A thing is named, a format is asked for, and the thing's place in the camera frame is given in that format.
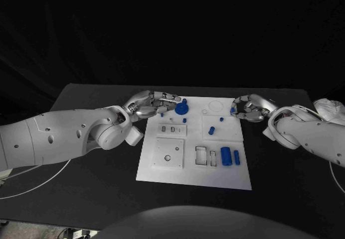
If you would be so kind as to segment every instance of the blue cylinder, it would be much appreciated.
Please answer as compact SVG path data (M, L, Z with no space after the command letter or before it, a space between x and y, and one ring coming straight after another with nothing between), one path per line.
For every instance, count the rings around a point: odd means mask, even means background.
M210 135L213 134L213 127L209 128L208 134L210 134Z
M238 155L238 151L233 151L233 155L235 155L235 165L239 165L239 155Z
M220 163L223 166L232 165L229 147L220 148Z
M186 99L182 100L182 103L177 103L176 108L174 108L174 112L179 115L184 115L187 113L187 105L186 105Z

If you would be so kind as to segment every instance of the white rectangular plate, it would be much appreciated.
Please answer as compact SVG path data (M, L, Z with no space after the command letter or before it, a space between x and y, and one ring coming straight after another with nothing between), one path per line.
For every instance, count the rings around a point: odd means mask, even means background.
M145 137L143 142L141 157L138 163L137 180L148 182L186 184L218 188L233 188L251 190L246 159L242 145L242 133L239 119L229 115L229 108L233 98L182 97L186 98L189 111L177 115L174 111L166 112L148 118ZM186 125L186 135L161 135L158 124ZM208 135L209 126L215 127L215 137ZM182 168L176 164L166 166L163 154L173 152L173 147L183 139ZM163 140L163 150L157 151L156 141ZM196 165L195 147L206 148L206 165ZM229 147L232 165L222 166L220 148ZM238 150L241 164L233 163L233 151ZM210 166L209 152L215 152L215 165Z

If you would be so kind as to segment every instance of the black tabletop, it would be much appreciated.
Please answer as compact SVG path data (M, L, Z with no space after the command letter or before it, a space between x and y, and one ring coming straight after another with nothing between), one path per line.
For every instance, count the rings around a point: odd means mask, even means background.
M69 84L50 110L121 106L143 90L226 98L257 93L280 106L300 104L313 109L307 92L294 89ZM301 148L290 150L271 141L261 133L265 123L241 121L252 191L135 181L143 141L135 147L122 142L111 150L95 149L72 159L60 174L34 191L0 200L0 218L101 230L144 210L199 205L258 215L320 238L340 238L343 194L332 179L329 163ZM141 132L145 124L145 120L134 123ZM63 165L65 162L43 165L8 179L0 197L37 186Z

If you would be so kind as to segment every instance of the hole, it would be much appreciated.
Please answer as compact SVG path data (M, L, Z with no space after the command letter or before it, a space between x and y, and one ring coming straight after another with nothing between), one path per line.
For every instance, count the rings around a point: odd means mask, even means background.
M47 137L47 142L53 143L53 136L52 135L49 135L49 137Z
M80 138L80 131L76 131L76 137Z

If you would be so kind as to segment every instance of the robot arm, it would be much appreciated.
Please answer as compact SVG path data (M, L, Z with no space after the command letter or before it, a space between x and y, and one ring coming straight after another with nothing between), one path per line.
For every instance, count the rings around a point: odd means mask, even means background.
M46 112L0 126L0 171L66 161L92 149L135 146L143 133L132 122L170 111L180 97L161 92L135 94L124 106Z
M236 113L235 106L246 102L244 110ZM301 147L314 155L345 167L345 126L320 120L300 106L283 107L252 94L233 100L231 114L239 119L259 122L268 118L264 135L284 147Z

